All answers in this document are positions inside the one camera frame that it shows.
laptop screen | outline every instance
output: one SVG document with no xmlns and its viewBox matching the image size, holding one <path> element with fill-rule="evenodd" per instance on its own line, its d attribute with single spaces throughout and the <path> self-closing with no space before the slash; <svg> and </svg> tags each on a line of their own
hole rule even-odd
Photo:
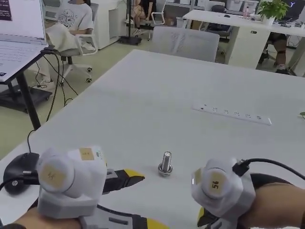
<svg viewBox="0 0 305 229">
<path fill-rule="evenodd" d="M 44 39 L 40 0 L 0 0 L 0 34 Z"/>
</svg>

bolt thread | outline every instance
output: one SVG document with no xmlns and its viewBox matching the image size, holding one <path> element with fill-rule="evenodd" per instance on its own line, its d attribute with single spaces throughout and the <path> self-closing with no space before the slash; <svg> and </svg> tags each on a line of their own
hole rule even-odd
<svg viewBox="0 0 305 229">
<path fill-rule="evenodd" d="M 162 161 L 162 170 L 163 171 L 167 172 L 170 170 L 171 159 L 172 159 L 171 152 L 165 152 L 163 155 L 163 161 Z"/>
</svg>

potted plant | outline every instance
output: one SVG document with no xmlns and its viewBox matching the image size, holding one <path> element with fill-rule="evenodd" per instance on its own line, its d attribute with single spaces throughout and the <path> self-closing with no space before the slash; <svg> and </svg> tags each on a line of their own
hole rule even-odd
<svg viewBox="0 0 305 229">
<path fill-rule="evenodd" d="M 259 7 L 259 14 L 264 24 L 272 25 L 275 19 L 280 20 L 285 16 L 288 7 L 281 0 L 263 1 Z"/>
</svg>

monitor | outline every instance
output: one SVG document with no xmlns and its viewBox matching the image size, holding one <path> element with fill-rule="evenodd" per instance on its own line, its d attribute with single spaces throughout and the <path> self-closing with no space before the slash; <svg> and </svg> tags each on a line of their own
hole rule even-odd
<svg viewBox="0 0 305 229">
<path fill-rule="evenodd" d="M 0 0 L 0 35 L 44 39 L 41 0 Z"/>
<path fill-rule="evenodd" d="M 299 18 L 304 6 L 305 0 L 282 0 L 289 6 L 286 15 L 282 20 L 284 21 L 295 21 Z"/>
</svg>

cable connector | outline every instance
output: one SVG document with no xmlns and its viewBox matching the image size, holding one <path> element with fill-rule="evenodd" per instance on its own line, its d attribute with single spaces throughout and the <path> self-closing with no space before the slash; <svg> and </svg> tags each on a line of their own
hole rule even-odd
<svg viewBox="0 0 305 229">
<path fill-rule="evenodd" d="M 43 50 L 41 50 L 42 54 L 46 54 L 46 55 L 59 55 L 60 56 L 60 52 L 56 49 L 54 49 L 53 45 L 50 45 L 46 48 L 44 48 Z"/>
<path fill-rule="evenodd" d="M 23 171 L 23 182 L 25 185 L 40 185 L 37 171 Z"/>
<path fill-rule="evenodd" d="M 235 172 L 239 177 L 243 176 L 250 168 L 249 161 L 240 160 L 232 167 L 232 171 Z"/>
</svg>

